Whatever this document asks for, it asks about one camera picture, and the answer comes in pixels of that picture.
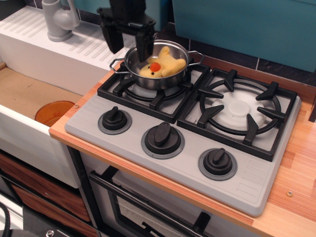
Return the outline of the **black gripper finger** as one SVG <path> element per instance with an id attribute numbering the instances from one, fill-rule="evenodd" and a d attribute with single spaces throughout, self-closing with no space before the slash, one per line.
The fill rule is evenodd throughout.
<path id="1" fill-rule="evenodd" d="M 154 34 L 151 32 L 139 31 L 136 35 L 136 48 L 139 62 L 146 61 L 153 54 Z"/>
<path id="2" fill-rule="evenodd" d="M 124 47 L 122 33 L 115 26 L 103 26 L 102 32 L 112 53 L 115 54 Z"/>

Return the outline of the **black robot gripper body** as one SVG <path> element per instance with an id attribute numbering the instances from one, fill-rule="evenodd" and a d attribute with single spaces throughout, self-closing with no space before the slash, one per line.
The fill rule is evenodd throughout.
<path id="1" fill-rule="evenodd" d="M 155 35 L 155 20 L 146 15 L 144 0 L 111 0 L 110 7 L 100 7 L 100 26 L 104 35 L 115 36 L 122 33 L 136 36 Z"/>

